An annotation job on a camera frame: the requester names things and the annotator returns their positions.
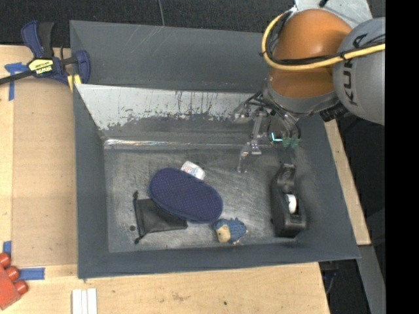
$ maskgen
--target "blue clamp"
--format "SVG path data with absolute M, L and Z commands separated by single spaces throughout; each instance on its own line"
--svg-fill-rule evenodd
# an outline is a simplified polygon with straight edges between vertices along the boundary
M 31 21 L 22 28 L 22 39 L 25 45 L 32 51 L 33 59 L 26 64 L 27 71 L 1 78 L 0 84 L 13 82 L 32 75 L 35 78 L 54 79 L 69 86 L 69 73 L 65 70 L 65 66 L 74 63 L 77 64 L 77 73 L 81 82 L 88 82 L 90 77 L 90 60 L 87 51 L 77 51 L 74 56 L 66 59 L 54 57 L 54 51 L 50 45 L 53 27 L 54 23 L 52 22 L 39 23 L 38 21 Z

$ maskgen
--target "red object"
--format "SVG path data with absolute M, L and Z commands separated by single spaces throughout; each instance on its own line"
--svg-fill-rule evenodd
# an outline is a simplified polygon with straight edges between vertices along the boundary
M 18 301 L 27 291 L 25 281 L 15 281 L 19 278 L 19 270 L 14 266 L 7 267 L 9 264 L 9 254 L 0 253 L 0 308 L 2 310 Z

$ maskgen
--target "blue tape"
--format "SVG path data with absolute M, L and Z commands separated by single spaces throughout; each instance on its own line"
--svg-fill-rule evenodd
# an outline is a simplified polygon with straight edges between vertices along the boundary
M 3 242 L 3 252 L 12 254 L 12 241 Z
M 17 280 L 43 280 L 45 279 L 45 268 L 24 268 L 19 269 L 20 276 Z
M 12 255 L 12 241 L 3 242 L 3 252 Z M 19 269 L 17 280 L 42 280 L 45 279 L 45 268 Z
M 17 72 L 25 72 L 28 70 L 27 66 L 22 64 L 22 62 L 6 64 L 5 69 L 7 70 L 7 72 L 10 73 L 10 75 L 14 75 Z M 13 99 L 14 99 L 14 81 L 11 81 L 9 85 L 9 101 L 12 101 Z

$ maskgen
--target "tape roll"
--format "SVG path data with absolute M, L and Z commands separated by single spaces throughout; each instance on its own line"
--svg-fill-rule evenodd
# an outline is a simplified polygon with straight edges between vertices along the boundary
M 288 209 L 291 214 L 297 211 L 297 199 L 294 194 L 285 194 L 285 198 L 288 203 Z

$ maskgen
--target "wooden table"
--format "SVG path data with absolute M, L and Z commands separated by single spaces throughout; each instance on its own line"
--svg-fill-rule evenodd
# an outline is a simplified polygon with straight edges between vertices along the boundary
M 9 75 L 5 64 L 31 58 L 24 46 L 0 46 L 0 77 Z M 28 77 L 15 83 L 16 99 L 9 101 L 9 85 L 0 86 L 0 241 L 12 239 L 12 263 L 18 268 L 46 267 L 45 280 L 28 281 L 29 291 L 7 313 L 70 313 L 71 291 L 92 287 L 99 314 L 329 313 L 318 263 L 78 279 L 74 140 L 72 132 L 58 131 L 61 126 L 70 131 L 73 124 L 69 93 L 56 81 Z M 61 101 L 70 108 L 56 108 Z M 336 122 L 328 122 L 326 130 L 357 244 L 368 245 Z M 57 189 L 65 183 L 67 190 Z M 40 213 L 42 218 L 34 218 Z

